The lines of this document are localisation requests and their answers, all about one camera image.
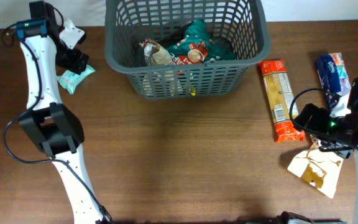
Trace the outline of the light teal tissue packet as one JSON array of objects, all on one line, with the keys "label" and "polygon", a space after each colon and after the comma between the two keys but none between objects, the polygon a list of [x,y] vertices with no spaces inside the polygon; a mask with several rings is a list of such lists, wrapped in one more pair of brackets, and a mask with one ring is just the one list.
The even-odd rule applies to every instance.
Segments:
[{"label": "light teal tissue packet", "polygon": [[69,94],[73,95],[76,87],[88,76],[95,72],[95,69],[89,65],[86,66],[85,70],[80,74],[65,71],[63,75],[57,77],[59,84],[66,89]]}]

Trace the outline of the beige chocolate snack pouch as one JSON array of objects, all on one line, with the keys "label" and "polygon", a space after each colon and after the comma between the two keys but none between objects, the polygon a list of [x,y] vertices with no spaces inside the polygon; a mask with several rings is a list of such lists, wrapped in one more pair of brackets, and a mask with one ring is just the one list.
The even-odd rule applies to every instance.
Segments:
[{"label": "beige chocolate snack pouch", "polygon": [[[144,50],[146,66],[168,66],[174,65],[169,52],[159,43],[151,39],[145,39],[139,45]],[[175,96],[183,93],[183,88],[178,81],[175,81],[173,70],[164,72],[152,72],[142,79],[142,87],[147,96],[156,94],[162,96]]]}]

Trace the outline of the green Nescafe coffee bag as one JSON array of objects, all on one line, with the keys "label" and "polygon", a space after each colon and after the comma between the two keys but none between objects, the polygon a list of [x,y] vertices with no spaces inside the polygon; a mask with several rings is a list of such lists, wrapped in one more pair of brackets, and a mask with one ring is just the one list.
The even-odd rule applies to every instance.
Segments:
[{"label": "green Nescafe coffee bag", "polygon": [[202,64],[207,61],[234,60],[237,57],[232,50],[226,50],[212,39],[206,30],[204,20],[190,24],[183,39],[166,48],[175,65]]}]

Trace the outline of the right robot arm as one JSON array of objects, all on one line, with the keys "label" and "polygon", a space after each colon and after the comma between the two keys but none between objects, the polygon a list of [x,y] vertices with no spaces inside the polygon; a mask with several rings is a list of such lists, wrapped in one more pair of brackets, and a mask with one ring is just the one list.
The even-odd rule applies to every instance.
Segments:
[{"label": "right robot arm", "polygon": [[[310,91],[322,91],[329,95],[336,102],[335,107],[328,110],[309,103],[297,117],[293,117],[296,100]],[[358,223],[358,78],[353,80],[350,90],[341,95],[323,88],[303,90],[294,97],[289,117],[295,129],[309,133],[322,142],[319,147],[321,152],[354,152],[357,191],[353,222]]]}]

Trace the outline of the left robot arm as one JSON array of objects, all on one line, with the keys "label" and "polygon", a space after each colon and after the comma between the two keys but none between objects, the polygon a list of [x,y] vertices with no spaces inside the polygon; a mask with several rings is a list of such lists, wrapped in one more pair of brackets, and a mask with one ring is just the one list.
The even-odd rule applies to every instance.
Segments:
[{"label": "left robot arm", "polygon": [[30,19],[15,24],[14,36],[25,57],[29,95],[25,111],[16,119],[35,147],[62,179],[75,223],[112,223],[101,205],[86,170],[80,120],[63,104],[57,67],[76,75],[86,70],[89,57],[76,45],[86,32],[71,21],[56,20],[59,11],[45,1],[29,3]]}]

